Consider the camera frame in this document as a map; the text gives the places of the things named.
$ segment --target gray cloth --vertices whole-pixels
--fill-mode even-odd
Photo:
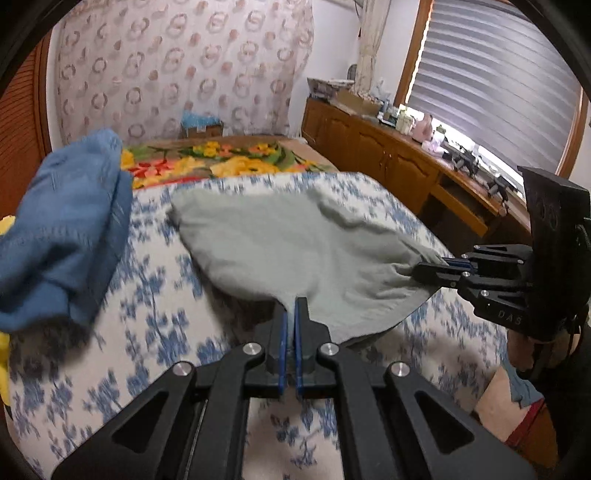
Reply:
[[[173,194],[171,221],[214,285],[244,300],[277,299],[292,322],[296,297],[336,343],[383,332],[437,289],[411,277],[430,248],[370,223],[315,190],[220,195]]]

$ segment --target patterned curtain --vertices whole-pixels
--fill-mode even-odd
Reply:
[[[285,134],[314,39],[311,0],[86,0],[63,20],[64,142],[110,127],[124,143],[177,138],[183,110],[226,134]]]
[[[359,40],[359,57],[353,91],[359,96],[369,95],[374,79],[375,59],[378,54],[386,19],[390,11],[391,0],[365,0],[363,4],[363,20],[361,22],[361,39]]]

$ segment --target white wall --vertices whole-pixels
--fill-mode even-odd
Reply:
[[[374,69],[374,83],[384,78],[384,88],[396,95],[408,47],[417,20],[419,0],[392,0]]]
[[[312,0],[312,11],[314,46],[308,64],[300,78],[295,81],[291,94],[289,121],[292,135],[297,135],[300,130],[306,99],[310,93],[306,78],[347,78],[347,70],[352,63],[357,62],[359,50],[360,22],[355,9],[343,7],[329,0]]]
[[[587,125],[585,126],[581,149],[579,150],[577,161],[574,164],[573,172],[570,174],[570,181],[591,190],[591,127],[589,126],[589,121],[591,120],[591,104],[589,105],[588,113],[589,116],[587,117]]]
[[[47,123],[49,126],[49,139],[51,149],[57,150],[64,146],[61,139],[60,125],[57,116],[57,92],[56,92],[56,64],[60,45],[61,21],[51,31],[49,50],[47,53],[47,77],[46,77],[46,103]]]

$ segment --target wooden wardrobe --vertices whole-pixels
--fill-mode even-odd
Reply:
[[[46,110],[50,34],[30,53],[0,98],[0,218],[16,212],[51,152]]]

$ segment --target curtain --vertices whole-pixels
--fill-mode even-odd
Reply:
[[[496,0],[435,0],[408,105],[512,168],[554,173],[581,86],[544,34]]]
[[[353,90],[360,96],[369,95],[374,78],[374,66],[379,44],[388,18],[391,0],[365,0],[359,57]]]
[[[124,143],[178,138],[183,110],[226,134],[285,134],[313,43],[311,0],[87,0],[63,20],[65,143],[110,127]]]

